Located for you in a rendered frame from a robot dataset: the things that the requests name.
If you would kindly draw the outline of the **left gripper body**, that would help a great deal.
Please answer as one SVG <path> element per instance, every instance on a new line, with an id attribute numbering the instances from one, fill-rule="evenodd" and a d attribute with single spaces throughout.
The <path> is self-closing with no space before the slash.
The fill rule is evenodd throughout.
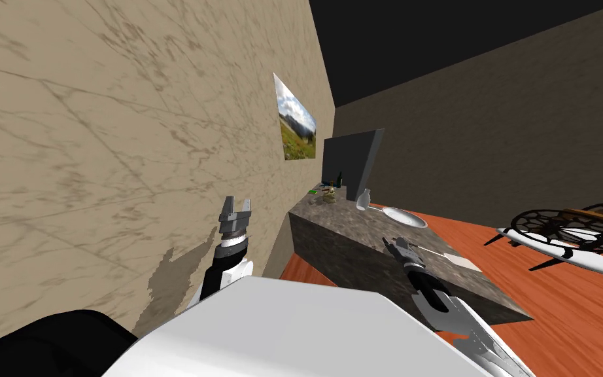
<path id="1" fill-rule="evenodd" d="M 245 230 L 249 225 L 250 211 L 230 212 L 223 210 L 218 218 L 220 234 L 234 233 Z"/>

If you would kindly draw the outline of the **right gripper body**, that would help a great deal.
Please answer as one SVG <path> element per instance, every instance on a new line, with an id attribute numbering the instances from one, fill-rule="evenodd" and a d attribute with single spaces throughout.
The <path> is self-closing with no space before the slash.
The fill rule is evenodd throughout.
<path id="1" fill-rule="evenodd" d="M 410 250 L 409 243 L 408 246 L 397 246 L 398 254 L 392 255 L 394 259 L 402 264 L 405 263 L 413 263 L 420 265 L 420 258 L 416 252 Z"/>

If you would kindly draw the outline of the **white plate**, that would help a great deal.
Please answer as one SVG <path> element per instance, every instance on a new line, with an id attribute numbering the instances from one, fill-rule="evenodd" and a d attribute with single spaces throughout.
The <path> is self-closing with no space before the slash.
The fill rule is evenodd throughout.
<path id="1" fill-rule="evenodd" d="M 428 223 L 414 215 L 408 211 L 404 211 L 402 209 L 397 209 L 394 207 L 383 207 L 381 211 L 393 221 L 398 223 L 402 223 L 404 225 L 413 227 L 413 228 L 426 228 L 428 227 Z"/>

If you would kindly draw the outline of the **white napkin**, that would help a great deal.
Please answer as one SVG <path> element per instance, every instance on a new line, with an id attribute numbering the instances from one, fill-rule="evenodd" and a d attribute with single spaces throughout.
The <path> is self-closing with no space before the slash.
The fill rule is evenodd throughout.
<path id="1" fill-rule="evenodd" d="M 447 254 L 444 253 L 443 256 L 450 261 L 451 263 L 457 265 L 457 266 L 461 266 L 470 270 L 474 270 L 477 272 L 481 272 L 481 269 L 478 268 L 472 261 L 461 257 L 460 255 L 451 255 L 451 254 Z"/>

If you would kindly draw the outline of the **dark grey upright panel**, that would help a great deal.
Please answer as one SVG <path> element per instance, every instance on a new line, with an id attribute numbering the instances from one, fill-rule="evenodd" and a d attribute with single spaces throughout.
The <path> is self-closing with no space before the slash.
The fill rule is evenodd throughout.
<path id="1" fill-rule="evenodd" d="M 321 182 L 346 186 L 346 199 L 357 201 L 366 189 L 384 129 L 332 137 L 324 140 Z"/>

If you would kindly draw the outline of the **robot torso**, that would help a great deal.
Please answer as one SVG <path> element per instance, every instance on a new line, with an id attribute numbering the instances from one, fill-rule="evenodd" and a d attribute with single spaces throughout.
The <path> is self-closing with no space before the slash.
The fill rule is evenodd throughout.
<path id="1" fill-rule="evenodd" d="M 491 377 L 384 296 L 243 277 L 144 335 L 103 377 Z"/>

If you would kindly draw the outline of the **white oval table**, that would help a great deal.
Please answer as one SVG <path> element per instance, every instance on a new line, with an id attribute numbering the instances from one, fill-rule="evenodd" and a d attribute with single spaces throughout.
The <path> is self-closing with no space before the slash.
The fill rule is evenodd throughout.
<path id="1" fill-rule="evenodd" d="M 534 238 L 531 238 L 531 233 L 526 232 L 522 234 L 514 230 L 514 228 L 496 228 L 495 231 L 510 241 L 549 255 L 549 257 L 561 262 L 567 262 L 580 268 L 603 274 L 603 255 L 580 250 L 567 244 L 563 245 L 562 242 L 558 242 L 557 240 L 551 240 L 551 243 L 547 243 L 544 241 L 545 238 L 543 236 L 533 234 Z"/>

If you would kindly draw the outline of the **landscape picture on wall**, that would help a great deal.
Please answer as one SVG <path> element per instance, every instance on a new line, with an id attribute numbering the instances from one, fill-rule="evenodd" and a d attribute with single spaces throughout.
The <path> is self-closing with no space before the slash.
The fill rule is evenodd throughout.
<path id="1" fill-rule="evenodd" d="M 285 160 L 316 158 L 316 119 L 289 88 L 273 74 Z"/>

